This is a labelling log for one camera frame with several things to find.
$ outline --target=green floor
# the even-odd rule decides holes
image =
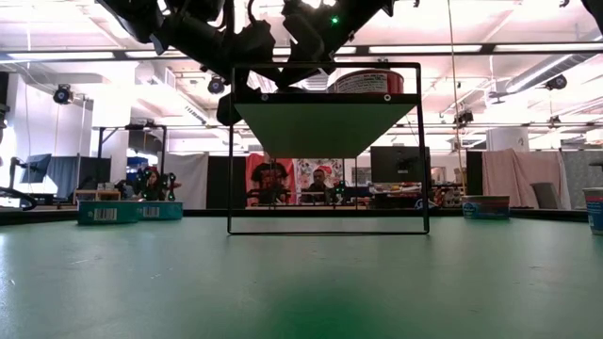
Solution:
[[[286,223],[317,222],[410,221]],[[603,336],[603,236],[588,225],[432,224],[430,236],[228,237],[223,218],[0,228],[0,338]]]

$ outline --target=teal box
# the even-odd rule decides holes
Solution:
[[[181,202],[139,202],[140,220],[179,220],[182,213]]]
[[[77,223],[80,225],[115,225],[139,221],[136,202],[80,202]]]

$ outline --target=white curtain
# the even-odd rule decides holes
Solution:
[[[184,203],[185,209],[205,209],[207,199],[207,164],[209,155],[176,155],[167,153],[165,173],[174,173],[176,183],[181,187],[174,189],[176,200]]]

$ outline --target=barcode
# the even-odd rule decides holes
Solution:
[[[116,221],[117,208],[95,208],[94,221]]]
[[[145,218],[159,218],[159,207],[144,207],[142,216]]]

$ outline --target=security camera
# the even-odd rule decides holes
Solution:
[[[554,78],[546,81],[545,83],[545,88],[548,90],[565,89],[566,86],[567,79],[565,78],[565,76],[563,76],[563,74],[555,76]]]
[[[224,92],[224,81],[219,76],[212,76],[207,90],[212,94],[222,94]]]
[[[53,95],[53,100],[59,105],[68,105],[73,102],[73,92],[70,85],[58,85]]]

